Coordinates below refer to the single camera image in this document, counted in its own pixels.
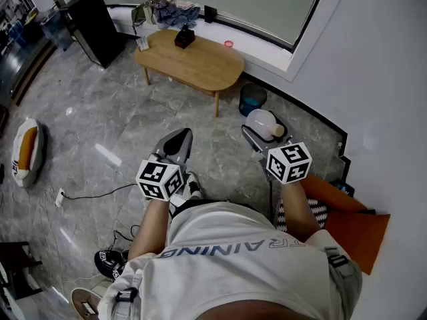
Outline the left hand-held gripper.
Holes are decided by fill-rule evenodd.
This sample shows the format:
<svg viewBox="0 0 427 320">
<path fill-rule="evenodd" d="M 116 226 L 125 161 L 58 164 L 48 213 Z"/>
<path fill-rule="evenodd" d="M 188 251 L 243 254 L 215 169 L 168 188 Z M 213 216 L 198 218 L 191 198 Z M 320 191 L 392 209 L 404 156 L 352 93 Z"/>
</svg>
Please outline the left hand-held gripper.
<svg viewBox="0 0 427 320">
<path fill-rule="evenodd" d="M 155 152 L 141 162 L 135 178 L 145 198 L 170 201 L 174 195 L 183 194 L 192 142 L 193 133 L 188 127 L 160 139 Z"/>
</svg>

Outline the person's right forearm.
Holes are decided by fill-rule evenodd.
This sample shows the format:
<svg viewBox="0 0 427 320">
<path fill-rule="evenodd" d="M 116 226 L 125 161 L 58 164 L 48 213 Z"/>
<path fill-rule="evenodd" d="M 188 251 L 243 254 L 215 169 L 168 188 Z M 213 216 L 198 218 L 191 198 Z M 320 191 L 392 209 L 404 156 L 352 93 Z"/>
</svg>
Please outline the person's right forearm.
<svg viewBox="0 0 427 320">
<path fill-rule="evenodd" d="M 291 236 L 305 242 L 320 230 L 299 181 L 282 185 L 281 197 L 287 231 Z"/>
</svg>

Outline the wooden coffee table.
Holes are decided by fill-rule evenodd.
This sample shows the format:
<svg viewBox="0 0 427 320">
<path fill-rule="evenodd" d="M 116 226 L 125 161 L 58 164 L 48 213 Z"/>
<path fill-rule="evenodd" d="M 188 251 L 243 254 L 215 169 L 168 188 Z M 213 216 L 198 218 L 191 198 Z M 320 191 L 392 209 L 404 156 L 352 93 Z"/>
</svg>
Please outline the wooden coffee table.
<svg viewBox="0 0 427 320">
<path fill-rule="evenodd" d="M 244 58 L 235 49 L 197 36 L 186 48 L 175 45 L 178 32 L 164 29 L 147 38 L 148 49 L 136 49 L 135 62 L 148 71 L 171 77 L 215 99 L 214 115 L 219 116 L 220 92 L 230 88 L 244 70 Z"/>
</svg>

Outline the person's left white shoe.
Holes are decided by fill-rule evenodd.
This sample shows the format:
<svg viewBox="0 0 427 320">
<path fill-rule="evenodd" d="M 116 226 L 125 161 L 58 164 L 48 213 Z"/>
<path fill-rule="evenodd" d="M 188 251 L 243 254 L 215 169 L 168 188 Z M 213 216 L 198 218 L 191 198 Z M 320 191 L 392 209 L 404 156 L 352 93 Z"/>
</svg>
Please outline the person's left white shoe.
<svg viewBox="0 0 427 320">
<path fill-rule="evenodd" d="M 203 199 L 203 193 L 199 186 L 197 175 L 189 171 L 187 172 L 187 180 L 185 185 L 172 195 L 170 199 L 169 214 L 173 215 L 186 201 Z"/>
</svg>

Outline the orange cushion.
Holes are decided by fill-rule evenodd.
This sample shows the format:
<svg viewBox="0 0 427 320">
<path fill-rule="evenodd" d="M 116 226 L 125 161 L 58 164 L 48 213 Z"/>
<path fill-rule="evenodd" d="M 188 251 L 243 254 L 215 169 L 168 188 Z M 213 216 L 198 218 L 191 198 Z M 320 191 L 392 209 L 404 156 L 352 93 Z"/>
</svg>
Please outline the orange cushion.
<svg viewBox="0 0 427 320">
<path fill-rule="evenodd" d="M 330 211 L 325 229 L 361 271 L 370 275 L 389 220 L 390 215 Z"/>
<path fill-rule="evenodd" d="M 335 186 L 314 175 L 308 175 L 300 181 L 306 195 L 344 212 L 365 211 L 367 208 L 356 199 L 348 196 Z"/>
</svg>

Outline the black and white striped cushion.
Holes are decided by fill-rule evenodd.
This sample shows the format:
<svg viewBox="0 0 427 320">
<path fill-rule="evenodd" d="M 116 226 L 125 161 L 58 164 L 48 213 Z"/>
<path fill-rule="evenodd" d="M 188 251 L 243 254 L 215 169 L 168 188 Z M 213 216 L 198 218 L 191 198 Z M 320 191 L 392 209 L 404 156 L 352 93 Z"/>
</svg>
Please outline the black and white striped cushion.
<svg viewBox="0 0 427 320">
<path fill-rule="evenodd" d="M 310 206 L 314 217 L 319 223 L 320 228 L 323 229 L 328 218 L 328 206 L 325 203 L 311 197 L 308 197 L 308 205 Z M 276 229 L 282 232 L 287 231 L 283 201 L 280 201 Z"/>
</svg>

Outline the small black box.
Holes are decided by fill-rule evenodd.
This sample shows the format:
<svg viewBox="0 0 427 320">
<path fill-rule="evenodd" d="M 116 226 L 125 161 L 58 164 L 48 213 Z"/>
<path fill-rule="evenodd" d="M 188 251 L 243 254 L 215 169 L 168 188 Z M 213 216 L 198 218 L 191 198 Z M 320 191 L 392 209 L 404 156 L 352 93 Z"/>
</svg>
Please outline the small black box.
<svg viewBox="0 0 427 320">
<path fill-rule="evenodd" d="M 184 24 L 174 39 L 175 46 L 185 49 L 195 41 L 195 33 L 189 28 L 188 24 Z"/>
</svg>

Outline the black device with printed tags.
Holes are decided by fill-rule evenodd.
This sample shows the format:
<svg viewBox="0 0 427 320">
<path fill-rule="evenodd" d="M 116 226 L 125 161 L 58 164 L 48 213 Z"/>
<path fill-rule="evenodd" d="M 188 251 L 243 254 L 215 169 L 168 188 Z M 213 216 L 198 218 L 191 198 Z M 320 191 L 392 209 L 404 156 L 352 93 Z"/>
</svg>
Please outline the black device with printed tags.
<svg viewBox="0 0 427 320">
<path fill-rule="evenodd" d="M 116 280 L 128 261 L 128 250 L 102 250 L 94 255 L 95 266 L 105 277 Z"/>
</svg>

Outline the plaid shirt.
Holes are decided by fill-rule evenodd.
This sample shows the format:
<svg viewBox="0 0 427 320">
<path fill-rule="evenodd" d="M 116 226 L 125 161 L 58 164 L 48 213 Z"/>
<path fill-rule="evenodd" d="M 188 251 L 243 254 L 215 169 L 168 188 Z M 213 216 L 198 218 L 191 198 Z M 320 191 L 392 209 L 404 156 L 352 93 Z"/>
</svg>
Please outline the plaid shirt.
<svg viewBox="0 0 427 320">
<path fill-rule="evenodd" d="M 168 5 L 163 8 L 155 8 L 157 22 L 167 27 L 187 23 L 187 17 L 183 10 L 175 5 Z"/>
</svg>

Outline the person's white t-shirt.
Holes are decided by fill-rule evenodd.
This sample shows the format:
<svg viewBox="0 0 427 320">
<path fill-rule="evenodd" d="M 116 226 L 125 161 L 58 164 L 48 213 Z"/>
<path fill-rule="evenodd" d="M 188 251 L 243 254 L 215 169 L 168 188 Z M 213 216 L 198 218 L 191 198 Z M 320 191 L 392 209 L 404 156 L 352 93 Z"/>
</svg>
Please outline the person's white t-shirt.
<svg viewBox="0 0 427 320">
<path fill-rule="evenodd" d="M 317 320 L 347 320 L 358 265 L 326 231 L 305 242 L 233 203 L 174 217 L 160 254 L 128 261 L 101 299 L 99 320 L 195 320 L 236 301 L 266 301 Z"/>
</svg>

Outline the green fabric bag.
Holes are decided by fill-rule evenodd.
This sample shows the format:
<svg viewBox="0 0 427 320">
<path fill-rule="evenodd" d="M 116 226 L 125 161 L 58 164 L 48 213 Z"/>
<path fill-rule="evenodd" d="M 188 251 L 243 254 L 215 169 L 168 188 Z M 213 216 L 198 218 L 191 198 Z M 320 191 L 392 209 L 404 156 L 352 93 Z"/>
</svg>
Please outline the green fabric bag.
<svg viewBox="0 0 427 320">
<path fill-rule="evenodd" d="M 133 26 L 140 26 L 143 23 L 155 25 L 157 23 L 155 8 L 152 0 L 145 1 L 131 11 Z"/>
</svg>

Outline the clear glass tank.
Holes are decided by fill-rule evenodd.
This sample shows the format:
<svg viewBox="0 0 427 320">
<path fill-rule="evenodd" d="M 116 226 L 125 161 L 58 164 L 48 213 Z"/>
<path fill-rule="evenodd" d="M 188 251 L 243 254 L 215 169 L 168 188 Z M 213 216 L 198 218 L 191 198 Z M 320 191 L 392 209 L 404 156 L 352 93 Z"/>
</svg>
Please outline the clear glass tank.
<svg viewBox="0 0 427 320">
<path fill-rule="evenodd" d="M 58 48 L 66 51 L 73 43 L 71 34 L 57 9 L 51 9 L 41 20 L 40 26 L 45 36 Z"/>
</svg>

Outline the round wooden stool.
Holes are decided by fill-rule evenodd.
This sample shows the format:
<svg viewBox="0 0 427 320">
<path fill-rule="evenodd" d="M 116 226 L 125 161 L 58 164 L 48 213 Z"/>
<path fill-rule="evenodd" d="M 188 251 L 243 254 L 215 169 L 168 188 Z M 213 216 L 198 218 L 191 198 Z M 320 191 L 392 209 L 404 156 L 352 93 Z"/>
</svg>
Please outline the round wooden stool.
<svg viewBox="0 0 427 320">
<path fill-rule="evenodd" d="M 101 297 L 92 290 L 77 287 L 71 291 L 72 305 L 81 320 L 99 320 L 100 301 Z"/>
</svg>

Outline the dark wooden chair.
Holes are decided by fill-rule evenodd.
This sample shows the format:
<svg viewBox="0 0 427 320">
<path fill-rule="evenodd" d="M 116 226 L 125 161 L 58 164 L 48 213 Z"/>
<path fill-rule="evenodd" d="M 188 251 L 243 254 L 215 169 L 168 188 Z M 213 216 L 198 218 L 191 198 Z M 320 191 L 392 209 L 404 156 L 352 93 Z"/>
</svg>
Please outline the dark wooden chair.
<svg viewBox="0 0 427 320">
<path fill-rule="evenodd" d="M 40 287 L 32 288 L 24 274 L 24 269 L 42 265 L 41 261 L 32 260 L 24 250 L 28 241 L 0 242 L 0 264 L 5 271 L 6 279 L 0 274 L 3 286 L 9 288 L 16 300 L 42 292 Z"/>
</svg>

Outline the cluttered shelf unit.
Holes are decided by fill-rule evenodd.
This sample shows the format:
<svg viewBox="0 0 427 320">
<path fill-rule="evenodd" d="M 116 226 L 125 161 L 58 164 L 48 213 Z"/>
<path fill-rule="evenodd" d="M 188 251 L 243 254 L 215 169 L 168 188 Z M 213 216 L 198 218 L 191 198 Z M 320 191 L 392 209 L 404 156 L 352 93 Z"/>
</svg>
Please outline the cluttered shelf unit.
<svg viewBox="0 0 427 320">
<path fill-rule="evenodd" d="M 32 0 L 0 0 L 0 52 L 9 42 L 10 28 L 20 21 L 22 25 L 35 8 Z"/>
</svg>

